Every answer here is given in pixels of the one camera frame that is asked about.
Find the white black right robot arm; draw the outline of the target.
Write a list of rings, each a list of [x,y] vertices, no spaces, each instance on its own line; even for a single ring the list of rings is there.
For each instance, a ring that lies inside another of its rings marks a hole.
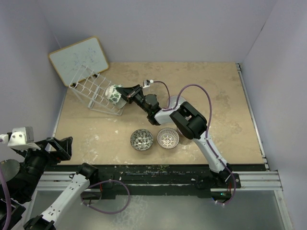
[[[209,103],[209,119],[206,119],[189,102],[179,103],[182,92],[188,87],[198,87],[206,94]],[[173,123],[187,139],[192,140],[200,149],[209,164],[213,174],[213,182],[217,187],[225,187],[232,181],[236,186],[236,179],[230,164],[222,157],[214,145],[209,128],[212,119],[212,102],[208,92],[197,84],[189,84],[181,89],[172,108],[162,109],[155,94],[144,95],[142,87],[136,85],[129,88],[117,87],[116,90],[128,103],[136,103],[146,114],[148,121],[155,126]]]

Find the teal triangle pattern bowl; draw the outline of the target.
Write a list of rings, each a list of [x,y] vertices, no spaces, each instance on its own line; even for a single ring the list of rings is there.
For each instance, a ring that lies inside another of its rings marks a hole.
[[[126,101],[123,98],[120,98],[119,101],[116,104],[116,107],[118,109],[122,109],[126,105]]]

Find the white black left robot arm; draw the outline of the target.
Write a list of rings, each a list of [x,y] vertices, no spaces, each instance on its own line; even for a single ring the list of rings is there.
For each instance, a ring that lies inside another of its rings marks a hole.
[[[73,138],[28,140],[21,132],[2,134],[0,142],[23,156],[0,163],[0,228],[11,230],[25,217],[25,230],[56,230],[87,188],[97,186],[98,169],[88,163],[76,172],[48,172],[69,161]]]

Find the green leaf pattern bowl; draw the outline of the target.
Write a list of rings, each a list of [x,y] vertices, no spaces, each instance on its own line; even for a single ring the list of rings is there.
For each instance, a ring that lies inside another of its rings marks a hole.
[[[105,91],[105,97],[114,105],[116,105],[121,98],[121,94],[117,91],[117,87],[122,87],[122,85],[110,85]]]

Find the grey hexagon red-rim bowl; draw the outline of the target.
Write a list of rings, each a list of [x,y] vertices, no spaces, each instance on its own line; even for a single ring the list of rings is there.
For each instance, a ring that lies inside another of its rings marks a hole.
[[[175,105],[180,106],[186,99],[182,96],[178,97],[178,95],[170,96],[166,101],[166,109],[174,108]]]

